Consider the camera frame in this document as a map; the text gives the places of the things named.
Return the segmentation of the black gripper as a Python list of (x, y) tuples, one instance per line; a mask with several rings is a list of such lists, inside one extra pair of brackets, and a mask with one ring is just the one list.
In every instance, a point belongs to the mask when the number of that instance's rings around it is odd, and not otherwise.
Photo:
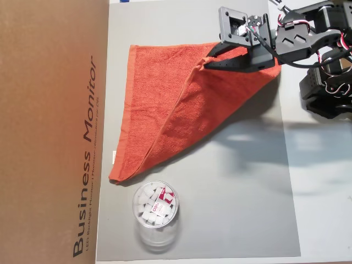
[(219, 42), (207, 54), (207, 57), (217, 58), (229, 53), (229, 58), (221, 61), (209, 62), (204, 65), (206, 69), (211, 70), (247, 70), (260, 71), (271, 68), (275, 65), (275, 58), (261, 45), (258, 38), (254, 35), (262, 37), (265, 43), (275, 49), (275, 32), (267, 28), (251, 28), (252, 46), (245, 48), (239, 45), (231, 45)]

